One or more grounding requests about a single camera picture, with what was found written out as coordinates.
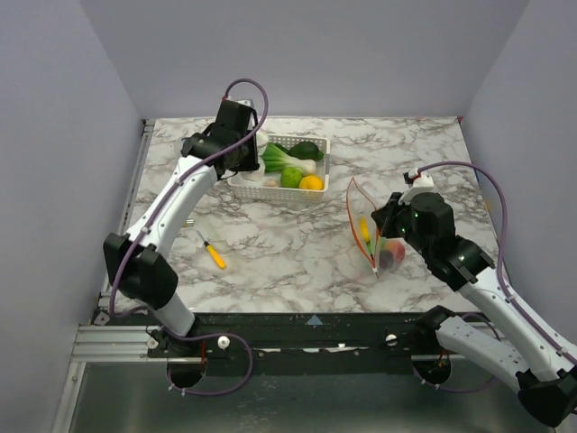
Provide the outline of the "toy garlic bulb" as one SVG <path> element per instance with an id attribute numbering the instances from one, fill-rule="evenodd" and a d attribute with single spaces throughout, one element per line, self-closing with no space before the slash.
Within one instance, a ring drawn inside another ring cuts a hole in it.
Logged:
<path id="1" fill-rule="evenodd" d="M 263 183 L 263 186 L 267 188 L 279 188 L 280 184 L 276 179 L 268 179 Z"/>

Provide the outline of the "lime green toy fruit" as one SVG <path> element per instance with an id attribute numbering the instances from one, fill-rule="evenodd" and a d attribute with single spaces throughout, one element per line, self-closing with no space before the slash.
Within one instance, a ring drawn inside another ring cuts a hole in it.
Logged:
<path id="1" fill-rule="evenodd" d="M 302 179 L 303 174 L 299 169 L 287 167 L 280 174 L 280 186 L 286 189 L 297 189 Z"/>

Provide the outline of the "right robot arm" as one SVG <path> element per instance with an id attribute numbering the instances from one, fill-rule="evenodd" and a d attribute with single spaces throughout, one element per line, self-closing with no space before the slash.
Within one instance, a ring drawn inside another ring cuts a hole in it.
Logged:
<path id="1" fill-rule="evenodd" d="M 556 428 L 576 409 L 576 346 L 550 327 L 507 283 L 474 242 L 455 233 L 453 210 L 437 193 L 399 193 L 372 212 L 380 234 L 401 238 L 440 281 L 476 306 L 506 337 L 501 343 L 448 309 L 432 309 L 415 331 L 428 354 L 441 347 L 464 356 L 517 394 L 526 411 Z"/>

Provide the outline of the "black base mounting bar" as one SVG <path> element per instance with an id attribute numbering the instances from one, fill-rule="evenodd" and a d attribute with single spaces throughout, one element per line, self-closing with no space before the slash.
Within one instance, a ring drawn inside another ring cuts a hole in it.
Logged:
<path id="1" fill-rule="evenodd" d="M 161 330 L 150 316 L 110 318 L 94 325 L 141 330 L 143 358 L 164 361 L 175 374 L 220 377 L 420 372 L 446 382 L 462 357 L 445 351 L 420 330 L 417 313 L 201 313 L 184 342 Z"/>

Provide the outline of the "yellow handled screwdriver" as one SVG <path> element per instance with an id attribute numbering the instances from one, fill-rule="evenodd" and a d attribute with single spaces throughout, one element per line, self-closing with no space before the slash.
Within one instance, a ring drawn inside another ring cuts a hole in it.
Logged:
<path id="1" fill-rule="evenodd" d="M 213 247 L 213 245 L 201 234 L 200 231 L 197 231 L 198 236 L 200 237 L 201 241 L 203 242 L 203 245 L 206 249 L 206 251 L 208 252 L 208 254 L 210 255 L 210 257 L 212 258 L 212 260 L 214 261 L 214 263 L 216 264 L 216 266 L 220 269 L 220 270 L 224 270 L 226 268 L 226 264 L 224 262 L 224 259 L 221 257 L 221 255 L 216 251 L 216 249 Z"/>

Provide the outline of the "toy bok choy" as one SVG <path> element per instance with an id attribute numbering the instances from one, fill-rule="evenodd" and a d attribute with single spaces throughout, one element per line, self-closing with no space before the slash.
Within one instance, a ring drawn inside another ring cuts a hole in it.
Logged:
<path id="1" fill-rule="evenodd" d="M 278 145 L 269 143 L 261 155 L 267 172 L 282 172 L 287 168 L 297 169 L 302 174 L 312 175 L 316 173 L 314 160 L 300 160 L 283 152 Z"/>

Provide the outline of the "clear orange zip bag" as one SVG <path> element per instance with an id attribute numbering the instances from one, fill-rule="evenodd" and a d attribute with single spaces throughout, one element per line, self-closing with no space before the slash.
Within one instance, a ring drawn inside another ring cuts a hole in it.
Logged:
<path id="1" fill-rule="evenodd" d="M 375 274 L 376 278 L 378 279 L 381 275 L 387 272 L 394 272 L 404 261 L 405 257 L 400 262 L 396 261 L 396 264 L 390 269 L 382 270 L 380 268 L 380 253 L 382 251 L 388 251 L 386 249 L 386 243 L 388 240 L 393 239 L 387 239 L 380 236 L 374 221 L 371 219 L 371 212 L 377 210 L 377 206 L 372 196 L 361 186 L 360 183 L 356 181 L 355 177 L 352 177 L 348 183 L 345 194 L 345 204 L 353 240 L 357 247 L 360 249 L 363 256 L 369 262 L 371 270 Z M 360 217 L 366 217 L 367 219 L 371 234 L 371 241 L 373 242 L 375 249 L 373 255 L 369 254 L 366 244 L 362 239 L 362 235 L 359 229 Z"/>

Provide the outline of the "dark green toy avocado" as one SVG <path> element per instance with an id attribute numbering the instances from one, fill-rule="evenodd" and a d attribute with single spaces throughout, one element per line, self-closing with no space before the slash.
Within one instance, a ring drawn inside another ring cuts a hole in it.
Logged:
<path id="1" fill-rule="evenodd" d="M 321 161 L 325 154 L 313 142 L 302 141 L 288 149 L 288 155 L 300 160 Z"/>

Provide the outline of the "aluminium extrusion rail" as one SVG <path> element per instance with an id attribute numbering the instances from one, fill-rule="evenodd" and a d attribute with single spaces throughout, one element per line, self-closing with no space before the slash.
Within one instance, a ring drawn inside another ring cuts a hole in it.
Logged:
<path id="1" fill-rule="evenodd" d="M 105 282 L 89 324 L 77 330 L 67 377 L 51 429 L 53 432 L 72 430 L 82 385 L 88 377 L 90 365 L 134 363 L 146 357 L 144 345 L 136 341 L 132 327 L 124 323 L 110 323 L 112 319 L 123 320 L 130 315 L 128 311 L 118 309 L 114 303 L 122 273 L 132 253 L 128 246 L 105 249 Z"/>

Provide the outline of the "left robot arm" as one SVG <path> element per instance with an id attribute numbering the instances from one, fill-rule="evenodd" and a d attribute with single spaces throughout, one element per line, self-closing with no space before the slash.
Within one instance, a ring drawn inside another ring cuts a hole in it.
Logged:
<path id="1" fill-rule="evenodd" d="M 203 132 L 180 141 L 179 157 L 161 193 L 123 235 L 104 241 L 105 265 L 112 286 L 110 311 L 118 293 L 148 309 L 170 332 L 178 355 L 198 350 L 194 313 L 177 293 L 179 278 L 168 263 L 180 229 L 198 201 L 227 171 L 258 167 L 256 127 L 261 121 L 250 99 L 224 98 L 215 121 Z"/>

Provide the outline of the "yellow toy corn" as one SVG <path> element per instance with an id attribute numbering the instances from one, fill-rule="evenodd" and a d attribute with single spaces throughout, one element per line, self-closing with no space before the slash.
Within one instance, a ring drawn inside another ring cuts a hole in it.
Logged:
<path id="1" fill-rule="evenodd" d="M 365 243 L 368 243 L 371 240 L 371 234 L 365 216 L 361 216 L 359 219 L 359 229 L 362 235 L 362 239 L 364 240 Z"/>

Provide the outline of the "yellow toy lemon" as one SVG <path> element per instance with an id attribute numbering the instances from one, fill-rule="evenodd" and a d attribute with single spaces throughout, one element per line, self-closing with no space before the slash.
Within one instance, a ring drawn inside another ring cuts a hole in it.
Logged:
<path id="1" fill-rule="evenodd" d="M 305 190 L 323 190 L 325 184 L 321 178 L 314 175 L 309 175 L 301 179 L 298 187 Z"/>

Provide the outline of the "toy peach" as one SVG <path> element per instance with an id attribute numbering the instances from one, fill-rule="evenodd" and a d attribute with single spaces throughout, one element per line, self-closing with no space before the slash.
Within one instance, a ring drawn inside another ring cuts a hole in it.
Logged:
<path id="1" fill-rule="evenodd" d="M 391 252 L 395 261 L 400 262 L 405 257 L 405 246 L 398 240 L 388 240 L 386 249 Z"/>

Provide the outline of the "white perforated plastic basket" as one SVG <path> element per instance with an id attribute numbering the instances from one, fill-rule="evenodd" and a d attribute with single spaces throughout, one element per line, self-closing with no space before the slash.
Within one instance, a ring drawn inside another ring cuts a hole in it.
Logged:
<path id="1" fill-rule="evenodd" d="M 324 188 L 320 190 L 312 189 L 288 189 L 280 185 L 267 186 L 270 180 L 279 182 L 279 173 L 265 173 L 258 181 L 246 180 L 241 174 L 236 175 L 226 181 L 234 195 L 238 198 L 248 198 L 265 201 L 281 202 L 320 202 L 329 187 L 329 169 L 331 156 L 331 141 L 325 137 L 319 136 L 297 136 L 285 134 L 271 134 L 270 140 L 274 143 L 280 143 L 286 148 L 291 148 L 302 141 L 315 143 L 319 150 L 325 154 L 323 160 L 316 163 L 316 176 L 323 183 Z"/>

